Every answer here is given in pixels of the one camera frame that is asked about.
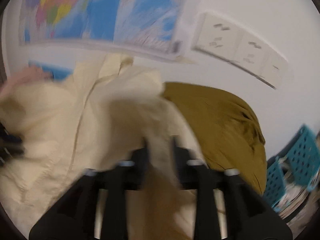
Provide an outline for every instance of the blue storage basket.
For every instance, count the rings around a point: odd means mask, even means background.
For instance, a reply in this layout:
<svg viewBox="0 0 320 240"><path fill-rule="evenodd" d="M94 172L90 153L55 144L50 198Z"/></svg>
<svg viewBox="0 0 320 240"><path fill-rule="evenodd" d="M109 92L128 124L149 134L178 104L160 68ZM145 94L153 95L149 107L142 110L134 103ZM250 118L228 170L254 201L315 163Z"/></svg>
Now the blue storage basket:
<svg viewBox="0 0 320 240"><path fill-rule="evenodd" d="M277 157L276 161L267 170L267 185L263 194L263 198L271 207L274 207L285 193L283 172L278 159Z"/></svg>
<svg viewBox="0 0 320 240"><path fill-rule="evenodd" d="M320 153L316 138L307 126L304 125L299 133L300 137L287 153L287 158L295 183L312 191L316 187L312 180L320 167Z"/></svg>

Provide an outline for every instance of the perforated basket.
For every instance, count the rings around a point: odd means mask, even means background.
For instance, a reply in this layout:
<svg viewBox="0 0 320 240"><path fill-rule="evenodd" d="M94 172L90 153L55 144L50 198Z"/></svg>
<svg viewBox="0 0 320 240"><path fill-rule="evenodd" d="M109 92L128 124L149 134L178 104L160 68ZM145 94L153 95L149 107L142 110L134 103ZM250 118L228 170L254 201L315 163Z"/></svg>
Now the perforated basket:
<svg viewBox="0 0 320 240"><path fill-rule="evenodd" d="M285 193L284 175L278 159L277 157L276 161L267 170L267 186L263 194L263 198L271 207L274 207Z"/></svg>
<svg viewBox="0 0 320 240"><path fill-rule="evenodd" d="M299 133L300 137L287 153L287 158L295 183L312 191L316 187L313 178L320 167L320 153L315 136L307 126L304 125Z"/></svg>

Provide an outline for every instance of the wall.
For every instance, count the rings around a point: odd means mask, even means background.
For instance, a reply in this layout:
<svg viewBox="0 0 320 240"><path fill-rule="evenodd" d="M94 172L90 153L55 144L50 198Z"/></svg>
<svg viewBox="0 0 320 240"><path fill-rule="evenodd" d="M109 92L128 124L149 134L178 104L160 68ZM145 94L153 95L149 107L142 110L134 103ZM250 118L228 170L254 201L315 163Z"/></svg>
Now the wall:
<svg viewBox="0 0 320 240"><path fill-rule="evenodd" d="M12 72L28 59L70 67L82 57L102 55L103 52L57 46L18 47L20 3L21 0L12 0L6 10L4 57ZM135 62L158 68L165 81L216 87L243 98L259 118L268 157L280 151L303 123L317 132L320 129L320 14L311 0L201 0L197 12L205 11L233 18L265 38L288 59L290 71L279 90L228 63L191 50L186 56L197 64L169 64L140 57ZM188 20L193 32L197 17Z"/></svg>

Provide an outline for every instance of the wall switch panel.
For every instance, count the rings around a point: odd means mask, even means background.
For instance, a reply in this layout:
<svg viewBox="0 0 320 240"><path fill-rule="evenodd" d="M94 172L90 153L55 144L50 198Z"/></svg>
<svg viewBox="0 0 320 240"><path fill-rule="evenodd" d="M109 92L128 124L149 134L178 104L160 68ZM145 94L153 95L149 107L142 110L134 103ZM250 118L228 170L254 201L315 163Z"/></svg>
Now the wall switch panel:
<svg viewBox="0 0 320 240"><path fill-rule="evenodd" d="M242 29L237 25L206 13L195 48L229 61L234 56L240 35Z"/></svg>
<svg viewBox="0 0 320 240"><path fill-rule="evenodd" d="M253 34L245 32L232 63L259 75L270 52L270 46Z"/></svg>
<svg viewBox="0 0 320 240"><path fill-rule="evenodd" d="M280 87L288 67L288 61L273 51L261 70L259 77L277 89Z"/></svg>

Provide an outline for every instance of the light switch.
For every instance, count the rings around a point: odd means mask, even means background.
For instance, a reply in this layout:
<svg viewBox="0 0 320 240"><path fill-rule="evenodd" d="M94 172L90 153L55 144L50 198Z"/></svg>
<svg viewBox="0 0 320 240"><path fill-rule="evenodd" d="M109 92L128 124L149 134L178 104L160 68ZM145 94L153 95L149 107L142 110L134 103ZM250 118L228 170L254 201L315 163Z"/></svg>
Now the light switch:
<svg viewBox="0 0 320 240"><path fill-rule="evenodd" d="M206 13L195 48L231 60L243 30L237 25Z"/></svg>
<svg viewBox="0 0 320 240"><path fill-rule="evenodd" d="M253 34L245 32L232 62L259 75L270 52L270 46Z"/></svg>
<svg viewBox="0 0 320 240"><path fill-rule="evenodd" d="M259 77L268 82L274 88L279 88L284 75L288 70L288 66L288 61L273 51Z"/></svg>

